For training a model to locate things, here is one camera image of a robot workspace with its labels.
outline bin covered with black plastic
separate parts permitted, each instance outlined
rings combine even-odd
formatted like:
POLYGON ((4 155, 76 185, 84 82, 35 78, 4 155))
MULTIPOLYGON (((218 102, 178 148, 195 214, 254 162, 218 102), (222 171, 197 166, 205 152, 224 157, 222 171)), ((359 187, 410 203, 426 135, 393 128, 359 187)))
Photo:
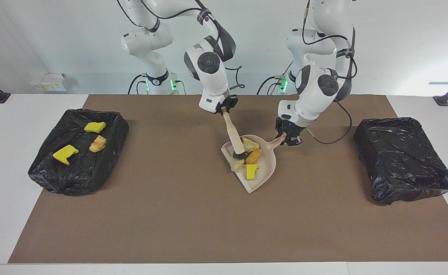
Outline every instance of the bin covered with black plastic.
POLYGON ((448 169, 417 120, 363 120, 355 142, 372 180, 374 201, 390 205, 448 192, 448 169))
POLYGON ((29 177, 52 193, 69 196, 85 195, 103 186, 117 163, 128 123, 117 112, 67 110, 49 133, 29 169, 29 177), (89 122, 105 122, 100 135, 107 139, 105 148, 97 153, 89 150, 99 134, 87 133, 89 122), (53 153, 67 145, 79 152, 72 155, 66 165, 53 157, 53 153))

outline white table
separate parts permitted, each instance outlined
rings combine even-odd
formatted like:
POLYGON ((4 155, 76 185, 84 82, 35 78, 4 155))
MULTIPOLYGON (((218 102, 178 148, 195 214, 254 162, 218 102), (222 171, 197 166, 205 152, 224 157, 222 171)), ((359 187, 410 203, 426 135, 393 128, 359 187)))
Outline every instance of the white table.
MULTIPOLYGON (((261 264, 7 264, 42 190, 27 170, 65 110, 81 108, 87 95, 13 94, 0 104, 0 274, 448 274, 448 263, 261 263, 261 264)), ((430 97, 389 96, 398 116, 421 122, 448 167, 448 108, 430 97)))

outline green indicator light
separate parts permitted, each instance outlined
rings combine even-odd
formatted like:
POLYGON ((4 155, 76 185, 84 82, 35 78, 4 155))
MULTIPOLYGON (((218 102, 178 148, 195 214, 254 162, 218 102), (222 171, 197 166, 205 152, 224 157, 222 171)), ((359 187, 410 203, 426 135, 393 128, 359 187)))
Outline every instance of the green indicator light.
POLYGON ((170 80, 171 82, 171 89, 173 89, 174 91, 176 91, 178 89, 177 84, 175 83, 174 80, 170 80))
POLYGON ((282 79, 282 83, 280 83, 280 92, 285 92, 287 90, 288 80, 282 79))

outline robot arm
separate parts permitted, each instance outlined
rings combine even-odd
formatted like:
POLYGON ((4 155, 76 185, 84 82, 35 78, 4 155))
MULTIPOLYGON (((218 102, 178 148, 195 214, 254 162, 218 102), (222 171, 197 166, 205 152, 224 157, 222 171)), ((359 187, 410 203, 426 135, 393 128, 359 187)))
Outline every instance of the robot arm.
POLYGON ((355 30, 351 22, 352 1, 310 0, 310 12, 306 11, 304 26, 308 22, 315 30, 294 29, 287 39, 287 46, 294 54, 296 63, 289 77, 295 82, 299 100, 280 101, 275 128, 279 136, 286 133, 284 143, 289 146, 302 143, 302 130, 311 125, 332 101, 344 99, 351 91, 351 58, 355 52, 355 30), (309 53, 331 54, 334 49, 335 69, 321 68, 308 58, 309 53))
POLYGON ((180 11, 187 10, 178 16, 196 17, 198 23, 208 29, 210 35, 191 47, 184 55, 184 61, 190 74, 203 85, 203 95, 199 106, 211 113, 229 111, 237 102, 236 96, 229 96, 224 61, 231 59, 236 44, 231 35, 215 20, 210 11, 199 1, 199 8, 192 7, 194 1, 163 0, 127 0, 126 9, 133 22, 144 28, 125 34, 122 46, 129 54, 141 59, 146 65, 151 88, 160 91, 171 91, 167 80, 169 71, 161 54, 153 52, 170 45, 173 36, 169 26, 161 23, 155 16, 170 19, 180 11))

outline brown mat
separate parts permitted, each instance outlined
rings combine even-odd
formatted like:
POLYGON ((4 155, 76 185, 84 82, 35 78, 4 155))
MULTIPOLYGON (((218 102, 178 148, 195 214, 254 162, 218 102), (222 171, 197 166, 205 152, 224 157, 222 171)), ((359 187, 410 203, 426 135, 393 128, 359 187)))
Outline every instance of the brown mat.
MULTIPOLYGON (((129 122, 119 163, 93 195, 43 191, 9 263, 448 261, 444 198, 374 204, 355 129, 332 146, 304 132, 301 146, 277 148, 275 174, 249 195, 220 152, 224 119, 198 99, 89 96, 85 108, 129 122)), ((238 131, 271 141, 281 99, 241 96, 238 131)), ((395 117, 384 96, 344 105, 355 125, 395 117)), ((347 124, 333 104, 311 129, 330 141, 347 124)))

